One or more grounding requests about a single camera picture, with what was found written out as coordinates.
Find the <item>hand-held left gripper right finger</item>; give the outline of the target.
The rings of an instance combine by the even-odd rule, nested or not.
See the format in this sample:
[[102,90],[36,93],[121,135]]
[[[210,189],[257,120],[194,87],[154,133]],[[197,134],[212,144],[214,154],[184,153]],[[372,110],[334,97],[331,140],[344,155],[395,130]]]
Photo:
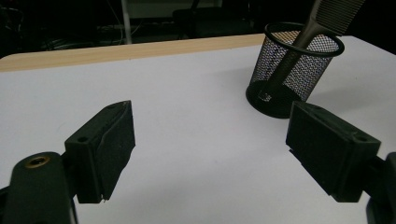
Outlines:
[[295,102],[286,145],[327,194],[356,203],[381,142],[322,107]]

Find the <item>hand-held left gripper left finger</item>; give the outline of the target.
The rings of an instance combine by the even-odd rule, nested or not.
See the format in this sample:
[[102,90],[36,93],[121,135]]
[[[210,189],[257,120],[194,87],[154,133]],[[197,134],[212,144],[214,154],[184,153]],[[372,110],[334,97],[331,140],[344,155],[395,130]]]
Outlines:
[[65,156],[75,169],[78,201],[109,200],[135,147],[132,103],[104,107],[64,145]]

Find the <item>black mesh pen holder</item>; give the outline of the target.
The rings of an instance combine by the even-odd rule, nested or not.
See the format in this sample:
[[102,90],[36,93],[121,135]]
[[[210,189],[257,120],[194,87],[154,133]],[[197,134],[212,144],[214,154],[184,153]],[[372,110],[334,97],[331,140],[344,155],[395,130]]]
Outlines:
[[298,48],[293,42],[302,28],[295,22],[264,27],[265,38],[246,97],[267,116],[287,119],[292,103],[307,100],[332,58],[345,49],[334,35],[316,35],[308,46]]

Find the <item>white desk leg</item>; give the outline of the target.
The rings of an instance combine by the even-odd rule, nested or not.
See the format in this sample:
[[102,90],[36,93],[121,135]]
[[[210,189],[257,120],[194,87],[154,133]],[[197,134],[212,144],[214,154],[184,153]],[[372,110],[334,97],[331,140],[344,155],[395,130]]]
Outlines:
[[128,11],[128,0],[120,0],[121,1],[121,8],[122,8],[122,16],[123,16],[123,23],[124,23],[124,31],[125,31],[125,40],[126,44],[132,44],[132,37],[131,37],[131,24],[130,24],[130,16]]

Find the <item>black comb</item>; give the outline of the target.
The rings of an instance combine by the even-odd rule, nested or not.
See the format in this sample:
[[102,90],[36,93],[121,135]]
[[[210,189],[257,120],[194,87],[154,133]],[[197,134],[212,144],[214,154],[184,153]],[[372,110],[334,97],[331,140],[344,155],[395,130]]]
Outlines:
[[[316,0],[307,22],[292,45],[297,49],[307,49],[317,35],[343,35],[364,2],[365,0]],[[287,51],[260,92],[264,102],[275,97],[301,56],[297,51]]]

